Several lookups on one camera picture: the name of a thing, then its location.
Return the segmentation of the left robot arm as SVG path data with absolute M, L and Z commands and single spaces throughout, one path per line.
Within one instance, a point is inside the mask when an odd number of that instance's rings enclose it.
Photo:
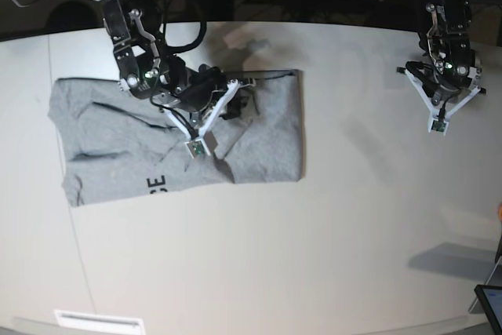
M 435 107 L 455 100 L 480 79 L 481 60 L 468 36 L 471 18 L 468 0 L 417 0 L 420 47 L 427 59 L 408 62 L 406 70 Z

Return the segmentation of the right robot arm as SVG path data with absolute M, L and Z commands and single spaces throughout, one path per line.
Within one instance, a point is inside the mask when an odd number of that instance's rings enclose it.
M 171 115 L 190 138 L 198 135 L 211 116 L 223 120 L 242 116 L 252 80 L 231 77 L 219 67 L 204 64 L 193 70 L 181 58 L 206 36 L 202 0 L 191 0 L 200 16 L 198 34 L 181 46 L 167 42 L 168 0 L 93 1 L 100 4 L 123 91 Z

